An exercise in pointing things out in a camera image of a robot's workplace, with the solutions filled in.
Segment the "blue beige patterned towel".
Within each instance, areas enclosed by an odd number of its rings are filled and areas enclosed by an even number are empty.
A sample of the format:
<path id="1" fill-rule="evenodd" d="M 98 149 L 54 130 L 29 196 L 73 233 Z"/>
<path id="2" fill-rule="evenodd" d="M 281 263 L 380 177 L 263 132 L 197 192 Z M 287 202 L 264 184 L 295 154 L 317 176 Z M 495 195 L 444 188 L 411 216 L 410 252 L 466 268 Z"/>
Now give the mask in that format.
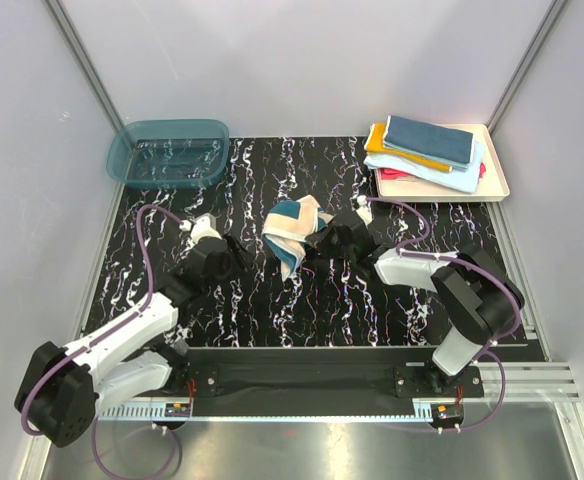
<path id="1" fill-rule="evenodd" d="M 389 115 L 386 120 L 383 143 L 393 148 L 465 168 L 473 153 L 473 134 L 427 122 Z"/>

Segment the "teal beige bordered towel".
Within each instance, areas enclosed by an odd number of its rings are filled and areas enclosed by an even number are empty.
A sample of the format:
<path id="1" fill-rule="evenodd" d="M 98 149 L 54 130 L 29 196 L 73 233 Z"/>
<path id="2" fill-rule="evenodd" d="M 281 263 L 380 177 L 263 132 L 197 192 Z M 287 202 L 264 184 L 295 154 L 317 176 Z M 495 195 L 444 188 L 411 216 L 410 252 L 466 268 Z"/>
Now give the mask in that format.
<path id="1" fill-rule="evenodd" d="M 281 201 L 269 211 L 262 236 L 280 262 L 283 281 L 296 276 L 305 258 L 306 238 L 324 229 L 332 219 L 311 195 Z"/>

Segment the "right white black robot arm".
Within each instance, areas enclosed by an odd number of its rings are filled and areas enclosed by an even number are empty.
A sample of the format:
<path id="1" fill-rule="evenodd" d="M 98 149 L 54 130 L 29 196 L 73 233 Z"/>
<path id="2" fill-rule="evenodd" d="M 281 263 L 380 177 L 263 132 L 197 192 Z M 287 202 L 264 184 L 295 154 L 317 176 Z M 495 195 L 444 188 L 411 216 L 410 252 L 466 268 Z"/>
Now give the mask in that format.
<path id="1" fill-rule="evenodd" d="M 310 251 L 341 258 L 367 280 L 437 294 L 451 328 L 414 379 L 419 392 L 448 396 L 462 383 L 470 364 L 492 344 L 514 333 L 525 299 L 503 269 L 481 248 L 448 253 L 403 247 L 383 250 L 367 227 L 337 224 L 307 238 Z"/>

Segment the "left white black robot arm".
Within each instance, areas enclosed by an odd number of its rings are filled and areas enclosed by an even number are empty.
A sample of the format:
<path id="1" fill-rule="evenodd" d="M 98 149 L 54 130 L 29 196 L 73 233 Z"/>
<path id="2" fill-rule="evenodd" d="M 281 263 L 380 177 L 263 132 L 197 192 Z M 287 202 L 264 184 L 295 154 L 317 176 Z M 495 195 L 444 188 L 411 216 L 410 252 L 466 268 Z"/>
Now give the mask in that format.
<path id="1" fill-rule="evenodd" d="M 182 355 L 142 347 L 173 329 L 192 302 L 240 276 L 253 260 L 230 234 L 204 236 L 130 310 L 64 346 L 47 341 L 37 347 L 14 401 L 23 431 L 65 447 L 102 412 L 140 393 L 180 394 L 188 382 Z"/>

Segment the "yellow bear towel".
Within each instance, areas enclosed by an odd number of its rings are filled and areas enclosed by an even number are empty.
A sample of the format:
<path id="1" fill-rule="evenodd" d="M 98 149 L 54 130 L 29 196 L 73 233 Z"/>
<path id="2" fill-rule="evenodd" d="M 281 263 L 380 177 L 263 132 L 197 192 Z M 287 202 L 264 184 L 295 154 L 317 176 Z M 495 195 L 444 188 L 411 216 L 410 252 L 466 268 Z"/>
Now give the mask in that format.
<path id="1" fill-rule="evenodd" d="M 383 136 L 385 134 L 385 130 L 386 125 L 384 123 L 376 123 L 370 127 L 370 133 L 367 137 L 367 140 L 364 143 L 364 149 L 368 153 L 388 154 L 394 157 L 401 157 L 413 163 L 426 166 L 428 168 L 444 173 L 450 173 L 452 171 L 452 167 L 449 165 L 445 165 L 443 163 L 427 159 L 417 154 L 385 147 L 383 144 Z"/>

